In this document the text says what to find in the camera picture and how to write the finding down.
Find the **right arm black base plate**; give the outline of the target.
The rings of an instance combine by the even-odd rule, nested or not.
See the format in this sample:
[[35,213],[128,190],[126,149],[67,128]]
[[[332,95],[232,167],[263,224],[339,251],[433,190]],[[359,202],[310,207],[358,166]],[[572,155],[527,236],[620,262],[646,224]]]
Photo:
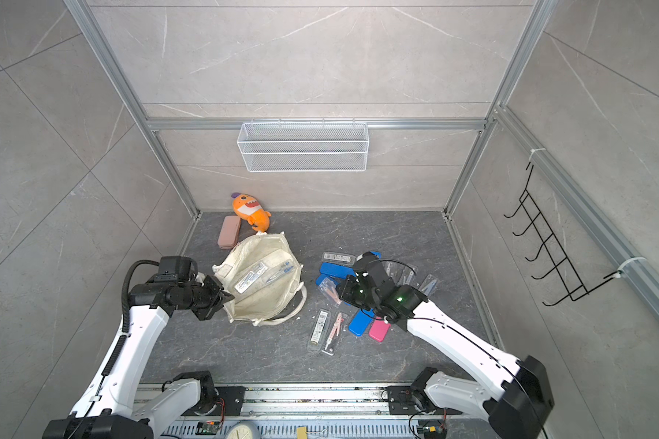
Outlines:
[[388,411],[391,415],[461,414],[458,410],[437,407],[428,400],[423,391],[415,390],[408,385],[387,386],[384,388],[383,397],[388,403]]

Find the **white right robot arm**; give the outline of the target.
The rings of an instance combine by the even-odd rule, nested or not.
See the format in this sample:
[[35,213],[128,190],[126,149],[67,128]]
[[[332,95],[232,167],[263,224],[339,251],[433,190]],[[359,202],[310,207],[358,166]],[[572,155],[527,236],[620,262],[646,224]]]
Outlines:
[[451,359],[470,376],[461,380],[426,368],[408,396],[419,414],[459,412],[485,420],[501,438],[546,437],[555,401],[544,364],[521,360],[458,324],[421,289],[398,285],[384,260],[366,252],[336,288],[339,298],[378,321],[400,327]]

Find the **beige canvas bag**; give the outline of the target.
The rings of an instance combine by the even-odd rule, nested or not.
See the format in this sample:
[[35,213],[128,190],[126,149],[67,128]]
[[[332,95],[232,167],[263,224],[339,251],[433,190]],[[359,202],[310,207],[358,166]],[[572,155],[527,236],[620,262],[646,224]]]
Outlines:
[[274,327],[294,318],[308,299],[302,269],[283,232],[258,232],[238,243],[222,263],[212,267],[232,295],[223,305],[229,322]]

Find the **clear labelled compass case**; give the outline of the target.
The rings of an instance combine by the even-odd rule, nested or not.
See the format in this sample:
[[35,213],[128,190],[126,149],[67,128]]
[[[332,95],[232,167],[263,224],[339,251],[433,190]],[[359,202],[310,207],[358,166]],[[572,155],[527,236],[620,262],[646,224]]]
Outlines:
[[357,257],[351,254],[343,254],[342,252],[324,252],[321,256],[324,263],[333,263],[336,265],[352,267]]

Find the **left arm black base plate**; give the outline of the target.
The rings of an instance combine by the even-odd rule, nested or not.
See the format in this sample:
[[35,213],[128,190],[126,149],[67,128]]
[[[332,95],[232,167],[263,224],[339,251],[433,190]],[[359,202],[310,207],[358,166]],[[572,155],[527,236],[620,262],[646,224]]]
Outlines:
[[198,416],[239,416],[245,402],[243,386],[216,387],[213,393],[204,391],[201,401],[192,409]]

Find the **clear case white label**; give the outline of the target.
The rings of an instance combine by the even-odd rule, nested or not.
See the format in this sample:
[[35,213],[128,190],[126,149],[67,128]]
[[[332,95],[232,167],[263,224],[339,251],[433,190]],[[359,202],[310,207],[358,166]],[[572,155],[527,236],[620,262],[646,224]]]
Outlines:
[[328,336],[331,320],[331,311],[320,309],[313,320],[313,326],[308,341],[308,351],[317,353],[323,349]]

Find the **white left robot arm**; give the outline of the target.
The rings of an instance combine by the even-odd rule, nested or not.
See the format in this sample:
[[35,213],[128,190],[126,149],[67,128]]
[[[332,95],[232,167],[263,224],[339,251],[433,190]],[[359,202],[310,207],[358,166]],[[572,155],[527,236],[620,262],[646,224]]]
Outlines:
[[150,355],[172,316],[190,311],[211,319],[234,299],[213,276],[184,256],[138,260],[121,291],[121,327],[97,373],[70,414],[52,420],[45,438],[159,438],[183,413],[223,409],[208,371],[183,372],[165,382],[153,400],[135,407],[135,395]]

